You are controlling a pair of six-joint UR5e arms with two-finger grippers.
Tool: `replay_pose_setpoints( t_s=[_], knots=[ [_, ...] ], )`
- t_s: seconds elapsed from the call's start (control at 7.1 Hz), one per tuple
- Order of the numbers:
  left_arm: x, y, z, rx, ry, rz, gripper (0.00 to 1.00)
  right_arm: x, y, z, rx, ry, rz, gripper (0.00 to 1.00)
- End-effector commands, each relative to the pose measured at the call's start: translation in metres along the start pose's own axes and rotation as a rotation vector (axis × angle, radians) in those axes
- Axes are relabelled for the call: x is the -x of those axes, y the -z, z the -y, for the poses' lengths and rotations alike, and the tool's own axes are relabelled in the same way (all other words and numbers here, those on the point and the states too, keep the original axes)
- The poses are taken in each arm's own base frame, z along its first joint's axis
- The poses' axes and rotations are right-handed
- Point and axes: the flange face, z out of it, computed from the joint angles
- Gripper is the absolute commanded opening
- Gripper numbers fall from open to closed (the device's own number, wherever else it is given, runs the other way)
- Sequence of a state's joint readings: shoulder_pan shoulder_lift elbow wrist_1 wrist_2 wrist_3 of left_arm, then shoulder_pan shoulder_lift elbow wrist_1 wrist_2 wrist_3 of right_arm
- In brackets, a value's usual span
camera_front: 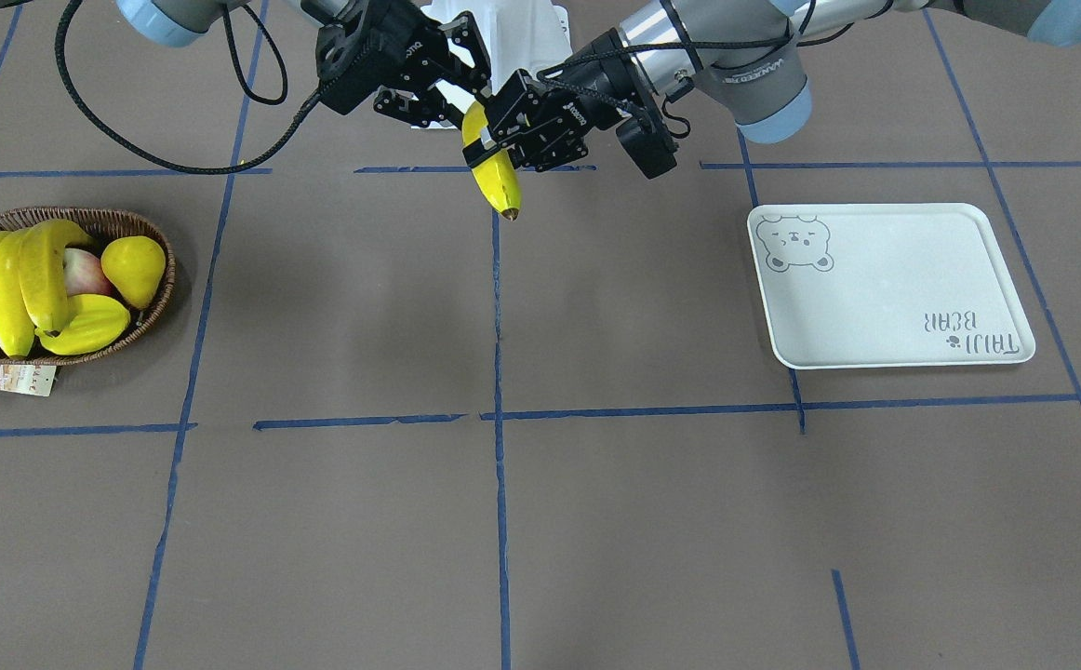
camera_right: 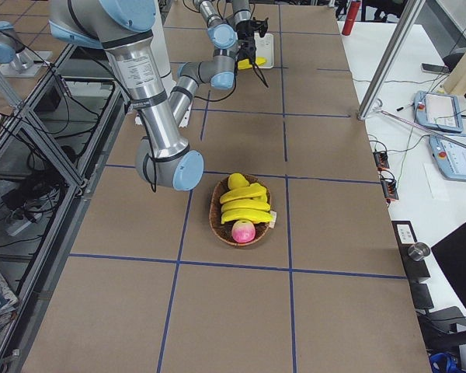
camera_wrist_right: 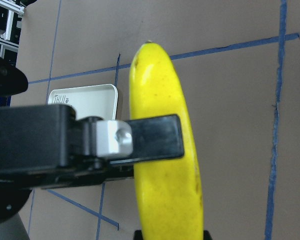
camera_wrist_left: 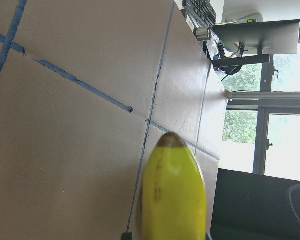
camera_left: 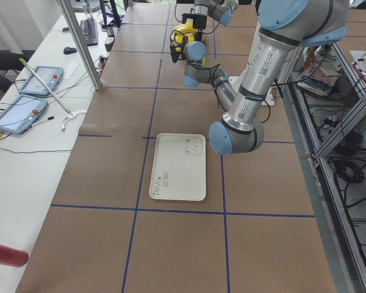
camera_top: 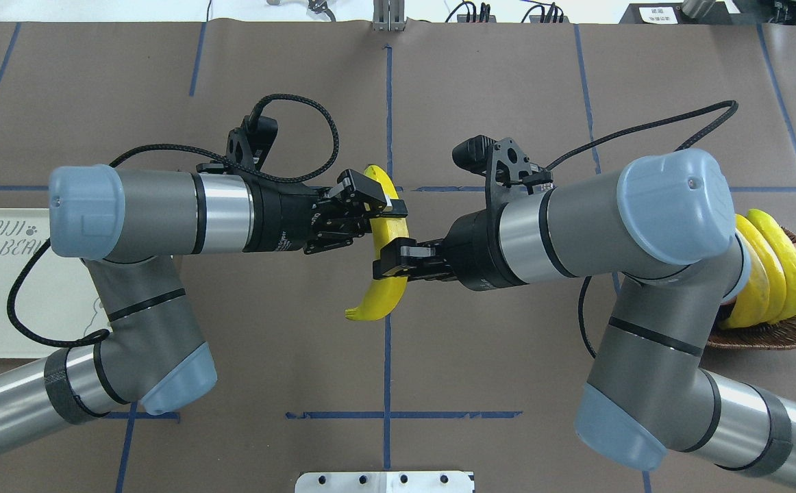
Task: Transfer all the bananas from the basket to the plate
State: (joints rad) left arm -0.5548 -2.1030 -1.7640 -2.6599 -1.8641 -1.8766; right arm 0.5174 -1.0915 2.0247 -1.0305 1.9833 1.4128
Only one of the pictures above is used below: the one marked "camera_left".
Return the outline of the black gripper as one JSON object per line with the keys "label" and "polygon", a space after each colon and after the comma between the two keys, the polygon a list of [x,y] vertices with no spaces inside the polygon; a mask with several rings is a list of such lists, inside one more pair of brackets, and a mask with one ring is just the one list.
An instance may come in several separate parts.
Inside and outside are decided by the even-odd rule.
{"label": "black gripper", "polygon": [[173,63],[176,63],[178,60],[186,59],[184,48],[187,44],[188,42],[186,37],[184,37],[184,42],[181,45],[174,45],[170,41],[170,55]]}
{"label": "black gripper", "polygon": [[186,23],[187,19],[192,20],[192,26],[197,30],[205,30],[206,28],[206,16],[200,13],[183,13],[182,23]]}

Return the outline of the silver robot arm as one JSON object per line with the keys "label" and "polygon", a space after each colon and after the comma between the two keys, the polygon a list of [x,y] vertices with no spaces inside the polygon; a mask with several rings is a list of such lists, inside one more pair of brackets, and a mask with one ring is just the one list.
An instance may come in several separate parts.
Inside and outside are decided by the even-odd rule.
{"label": "silver robot arm", "polygon": [[209,129],[214,152],[247,153],[261,145],[264,129],[256,113],[288,53],[299,46],[331,45],[341,40],[346,34],[348,14],[348,1],[261,1],[255,33],[259,42],[239,77],[237,90],[224,70],[202,65],[206,54],[202,42],[183,42],[180,54],[185,60],[184,84],[210,84],[226,110]]}
{"label": "silver robot arm", "polygon": [[187,20],[191,20],[194,29],[203,31],[207,26],[207,17],[210,17],[226,26],[238,6],[239,2],[235,0],[225,0],[221,3],[210,0],[197,0],[194,1],[192,12],[182,14],[182,24],[185,24]]}

